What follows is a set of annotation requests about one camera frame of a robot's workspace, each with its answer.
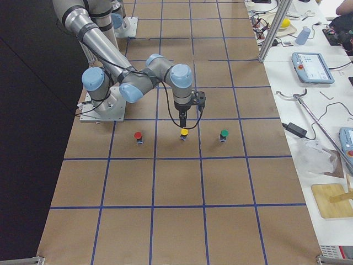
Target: black curtain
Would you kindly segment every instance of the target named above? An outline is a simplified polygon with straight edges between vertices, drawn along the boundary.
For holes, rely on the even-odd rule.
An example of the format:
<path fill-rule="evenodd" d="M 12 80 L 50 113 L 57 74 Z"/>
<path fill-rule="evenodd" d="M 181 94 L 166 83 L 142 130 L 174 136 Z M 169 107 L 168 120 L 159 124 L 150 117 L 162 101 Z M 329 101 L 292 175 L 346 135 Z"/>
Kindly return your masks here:
<path fill-rule="evenodd" d="M 0 1 L 0 260 L 36 255 L 87 68 L 51 0 Z"/>

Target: yellow button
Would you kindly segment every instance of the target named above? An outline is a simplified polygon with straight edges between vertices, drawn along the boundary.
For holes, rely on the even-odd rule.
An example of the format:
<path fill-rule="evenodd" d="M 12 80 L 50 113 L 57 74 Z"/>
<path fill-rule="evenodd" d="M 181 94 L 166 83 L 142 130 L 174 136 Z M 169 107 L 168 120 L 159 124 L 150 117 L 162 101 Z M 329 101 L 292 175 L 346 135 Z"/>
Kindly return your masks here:
<path fill-rule="evenodd" d="M 189 130 L 188 129 L 182 129 L 181 131 L 180 131 L 180 134 L 181 135 L 188 135 L 188 133 L 189 133 Z"/>

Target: person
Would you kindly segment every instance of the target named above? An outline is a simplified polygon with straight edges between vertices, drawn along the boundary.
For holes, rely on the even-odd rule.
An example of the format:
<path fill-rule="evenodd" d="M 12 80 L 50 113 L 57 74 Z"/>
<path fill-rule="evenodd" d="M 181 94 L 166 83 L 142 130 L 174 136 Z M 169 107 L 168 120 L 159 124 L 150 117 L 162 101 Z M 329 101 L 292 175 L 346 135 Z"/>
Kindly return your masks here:
<path fill-rule="evenodd" d="M 353 0 L 344 0 L 336 9 L 337 15 L 353 14 Z"/>
<path fill-rule="evenodd" d="M 332 20 L 327 38 L 342 45 L 348 56 L 353 56 L 353 0 L 344 0 L 336 9 L 338 17 Z"/>

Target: power adapter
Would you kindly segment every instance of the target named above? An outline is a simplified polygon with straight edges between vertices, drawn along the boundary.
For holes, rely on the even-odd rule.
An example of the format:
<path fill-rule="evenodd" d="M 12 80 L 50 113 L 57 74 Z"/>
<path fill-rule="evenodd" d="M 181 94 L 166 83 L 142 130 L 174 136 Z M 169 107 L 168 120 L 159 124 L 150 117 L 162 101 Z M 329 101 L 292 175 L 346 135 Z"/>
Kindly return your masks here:
<path fill-rule="evenodd" d="M 278 40 L 274 40 L 274 42 L 272 43 L 272 47 L 277 46 L 278 45 Z"/>
<path fill-rule="evenodd" d="M 300 138 L 305 138 L 307 135 L 307 131 L 304 130 L 303 128 L 300 128 L 299 126 L 293 124 L 293 123 L 282 123 L 282 126 L 289 131 L 290 133 L 293 133 L 295 135 L 297 135 Z"/>

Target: black power brick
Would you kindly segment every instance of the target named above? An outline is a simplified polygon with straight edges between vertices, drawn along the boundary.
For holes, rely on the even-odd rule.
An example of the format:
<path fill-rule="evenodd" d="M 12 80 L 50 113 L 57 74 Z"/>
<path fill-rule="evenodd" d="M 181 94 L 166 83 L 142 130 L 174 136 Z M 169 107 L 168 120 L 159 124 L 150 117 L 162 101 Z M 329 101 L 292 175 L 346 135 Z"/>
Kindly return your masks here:
<path fill-rule="evenodd" d="M 304 138 L 307 135 L 306 130 L 304 130 L 303 128 L 300 128 L 299 126 L 297 126 L 293 123 L 288 123 L 288 124 L 282 123 L 282 125 L 287 131 L 297 135 L 300 138 Z"/>

